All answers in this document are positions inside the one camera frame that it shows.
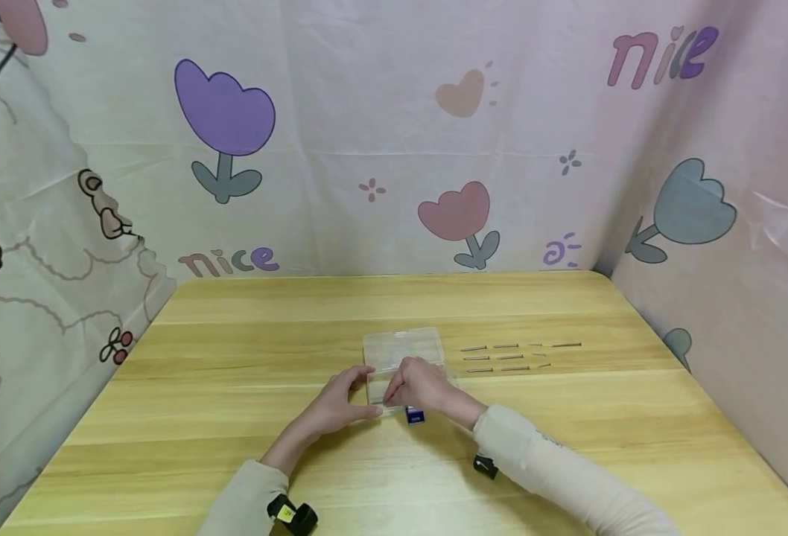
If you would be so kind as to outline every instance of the clear plastic box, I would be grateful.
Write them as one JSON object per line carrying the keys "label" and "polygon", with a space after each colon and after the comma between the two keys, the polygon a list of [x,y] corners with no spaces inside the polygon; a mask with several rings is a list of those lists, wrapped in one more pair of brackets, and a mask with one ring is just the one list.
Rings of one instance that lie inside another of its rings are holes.
{"label": "clear plastic box", "polygon": [[409,331],[367,334],[364,337],[364,363],[375,367],[376,372],[367,377],[367,404],[380,406],[384,414],[398,410],[382,403],[385,389],[394,377],[404,357],[422,357],[429,363],[445,370],[452,383],[456,379],[447,371],[445,352],[439,331],[435,328],[416,328]]}

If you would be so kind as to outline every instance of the person's right hand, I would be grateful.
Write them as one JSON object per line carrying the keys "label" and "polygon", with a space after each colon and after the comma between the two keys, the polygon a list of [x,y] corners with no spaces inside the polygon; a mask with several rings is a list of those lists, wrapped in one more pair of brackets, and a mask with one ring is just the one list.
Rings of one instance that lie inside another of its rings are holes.
{"label": "person's right hand", "polygon": [[404,357],[385,389],[383,402],[385,406],[442,412],[468,430],[486,411],[485,405],[451,385],[445,372],[421,357]]}

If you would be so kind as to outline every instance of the small blue box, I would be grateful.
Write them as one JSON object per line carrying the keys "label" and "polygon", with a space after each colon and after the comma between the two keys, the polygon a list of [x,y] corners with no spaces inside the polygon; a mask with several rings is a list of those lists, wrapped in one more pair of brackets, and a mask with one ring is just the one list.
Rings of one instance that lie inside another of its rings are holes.
{"label": "small blue box", "polygon": [[408,424],[420,424],[424,422],[424,412],[412,406],[406,406],[406,422]]}

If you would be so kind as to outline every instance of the black wristband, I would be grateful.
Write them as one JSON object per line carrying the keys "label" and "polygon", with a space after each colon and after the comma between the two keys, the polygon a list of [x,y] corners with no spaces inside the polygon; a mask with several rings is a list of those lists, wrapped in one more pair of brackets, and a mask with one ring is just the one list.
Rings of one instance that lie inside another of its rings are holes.
{"label": "black wristband", "polygon": [[495,463],[492,463],[492,458],[482,456],[480,453],[474,455],[474,461],[471,463],[471,466],[478,473],[483,473],[492,480],[495,480],[495,475],[499,473],[499,468],[495,467]]}
{"label": "black wristband", "polygon": [[266,513],[272,520],[281,521],[293,536],[308,536],[317,527],[318,519],[314,509],[306,503],[296,508],[283,493],[269,503]]}

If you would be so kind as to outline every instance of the person's left hand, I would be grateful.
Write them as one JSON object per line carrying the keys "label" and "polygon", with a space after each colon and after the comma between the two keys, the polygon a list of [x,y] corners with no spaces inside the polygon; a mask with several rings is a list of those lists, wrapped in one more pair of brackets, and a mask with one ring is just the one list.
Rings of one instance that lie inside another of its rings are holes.
{"label": "person's left hand", "polygon": [[373,371],[373,367],[354,366],[332,376],[317,398],[296,418],[296,423],[310,434],[322,435],[335,433],[357,420],[381,416],[381,407],[349,403],[349,391],[359,389]]}

